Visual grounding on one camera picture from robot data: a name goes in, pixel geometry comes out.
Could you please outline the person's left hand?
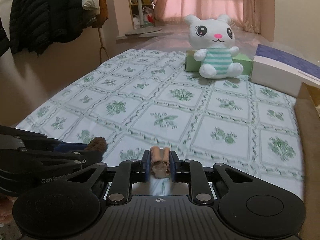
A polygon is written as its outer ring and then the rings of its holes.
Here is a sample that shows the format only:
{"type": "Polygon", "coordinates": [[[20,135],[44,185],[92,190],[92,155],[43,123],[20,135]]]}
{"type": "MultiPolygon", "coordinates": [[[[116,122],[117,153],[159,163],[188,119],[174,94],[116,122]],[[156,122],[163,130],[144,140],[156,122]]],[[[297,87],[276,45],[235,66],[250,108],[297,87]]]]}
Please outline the person's left hand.
{"type": "Polygon", "coordinates": [[[0,224],[9,224],[13,220],[12,207],[15,202],[15,197],[5,196],[0,197],[0,224]]]}

